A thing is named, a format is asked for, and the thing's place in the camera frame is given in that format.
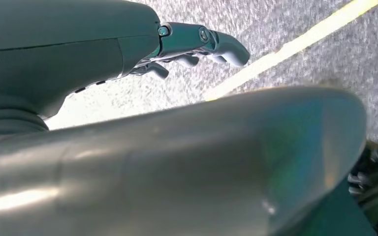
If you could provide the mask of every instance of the yellow floor marking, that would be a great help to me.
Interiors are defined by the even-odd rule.
[[[204,95],[205,100],[211,101],[225,96],[227,93],[231,92],[263,71],[266,71],[269,68],[279,64],[294,54],[325,38],[334,31],[347,25],[376,5],[378,5],[378,0],[353,0],[343,8],[334,12],[325,20],[313,26],[303,35],[288,43],[285,43],[279,51],[261,57],[225,80],[220,85],[208,91]]]

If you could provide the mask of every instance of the gray speckled floor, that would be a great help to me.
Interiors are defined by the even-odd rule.
[[[138,0],[164,21],[203,24],[236,36],[252,61],[306,32],[350,0]],[[66,99],[60,113],[47,121],[62,128],[182,106],[239,68],[206,59],[194,69],[167,64],[166,80],[125,77],[94,86]],[[367,104],[369,136],[378,141],[378,6],[305,51],[237,88],[331,84],[347,88]]]

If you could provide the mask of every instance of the metal bolt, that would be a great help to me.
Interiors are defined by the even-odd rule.
[[[158,34],[160,36],[167,36],[167,35],[169,35],[169,29],[166,26],[162,26],[162,27],[158,28]]]
[[[201,41],[204,42],[204,43],[207,43],[209,38],[208,38],[208,34],[206,32],[206,29],[204,27],[201,27],[199,29],[199,37],[201,38]]]

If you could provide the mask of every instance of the robotic finger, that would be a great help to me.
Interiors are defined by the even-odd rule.
[[[130,75],[144,75],[144,74],[151,74],[154,77],[160,78],[160,79],[166,79],[169,75],[169,71],[164,68],[162,65],[151,62],[148,64],[145,64],[144,66],[140,66],[138,68],[135,68]]]
[[[158,48],[137,64],[132,75],[145,74],[144,72],[151,68],[149,64],[154,61],[176,61],[184,67],[191,68],[198,64],[197,56],[207,56],[214,62],[228,62],[234,66],[243,66],[250,59],[250,53],[236,38],[208,30],[201,25],[170,22],[161,25],[158,33]]]

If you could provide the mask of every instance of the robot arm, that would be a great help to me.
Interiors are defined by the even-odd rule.
[[[287,87],[1,137],[0,236],[374,236],[336,188],[365,115]]]
[[[94,83],[167,71],[156,61],[212,55],[235,65],[248,51],[199,25],[160,24],[148,6],[128,1],[0,0],[0,109],[54,116],[65,97]]]

